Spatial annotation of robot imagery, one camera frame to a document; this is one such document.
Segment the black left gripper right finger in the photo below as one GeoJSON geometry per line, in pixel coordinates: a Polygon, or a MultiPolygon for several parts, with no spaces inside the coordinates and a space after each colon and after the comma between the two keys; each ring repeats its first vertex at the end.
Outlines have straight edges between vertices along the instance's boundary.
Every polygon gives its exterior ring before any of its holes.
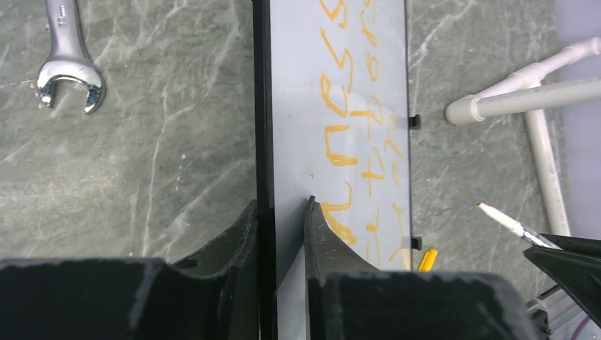
{"type": "Polygon", "coordinates": [[[304,217],[309,339],[536,339],[519,293],[491,273],[382,271],[304,217]]]}

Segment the yellow marker cap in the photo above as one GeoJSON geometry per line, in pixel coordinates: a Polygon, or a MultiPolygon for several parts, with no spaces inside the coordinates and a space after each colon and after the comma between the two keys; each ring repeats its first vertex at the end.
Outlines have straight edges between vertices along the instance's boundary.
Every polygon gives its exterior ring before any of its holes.
{"type": "Polygon", "coordinates": [[[436,249],[433,249],[433,248],[428,249],[424,253],[424,255],[417,267],[417,270],[419,272],[430,272],[434,266],[437,256],[438,256],[438,251],[436,249]]]}

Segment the white yellow marker pen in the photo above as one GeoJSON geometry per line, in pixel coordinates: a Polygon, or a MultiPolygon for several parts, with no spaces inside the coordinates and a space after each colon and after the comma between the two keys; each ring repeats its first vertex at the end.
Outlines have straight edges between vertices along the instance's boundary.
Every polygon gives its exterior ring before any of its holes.
{"type": "Polygon", "coordinates": [[[528,242],[532,246],[561,250],[561,247],[544,237],[542,234],[539,234],[532,228],[524,226],[522,223],[506,215],[500,210],[486,205],[485,203],[477,203],[476,207],[481,209],[488,217],[492,218],[511,233],[528,242]]]}

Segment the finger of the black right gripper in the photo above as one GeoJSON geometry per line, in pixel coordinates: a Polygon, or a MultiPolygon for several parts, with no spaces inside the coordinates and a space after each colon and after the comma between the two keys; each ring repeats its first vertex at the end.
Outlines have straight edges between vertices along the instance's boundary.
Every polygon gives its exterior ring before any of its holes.
{"type": "Polygon", "coordinates": [[[570,251],[587,256],[599,256],[601,241],[597,239],[586,239],[580,237],[568,237],[556,234],[542,234],[550,242],[564,251],[570,251]]]}
{"type": "Polygon", "coordinates": [[[524,251],[524,256],[600,325],[599,246],[570,246],[567,250],[533,246],[524,251]]]}

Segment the black framed whiteboard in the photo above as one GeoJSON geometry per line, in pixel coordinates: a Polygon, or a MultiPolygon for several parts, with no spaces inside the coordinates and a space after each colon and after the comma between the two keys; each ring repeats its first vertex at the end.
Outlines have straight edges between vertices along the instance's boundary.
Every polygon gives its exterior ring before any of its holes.
{"type": "Polygon", "coordinates": [[[276,254],[275,339],[306,339],[304,210],[360,259],[412,269],[406,1],[255,1],[257,156],[276,254]]]}

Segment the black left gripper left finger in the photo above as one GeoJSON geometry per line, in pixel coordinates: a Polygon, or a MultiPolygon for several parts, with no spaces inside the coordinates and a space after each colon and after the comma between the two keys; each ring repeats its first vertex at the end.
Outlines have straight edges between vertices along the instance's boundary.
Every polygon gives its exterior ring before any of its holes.
{"type": "Polygon", "coordinates": [[[2,339],[257,339],[257,204],[175,263],[5,259],[2,339]]]}

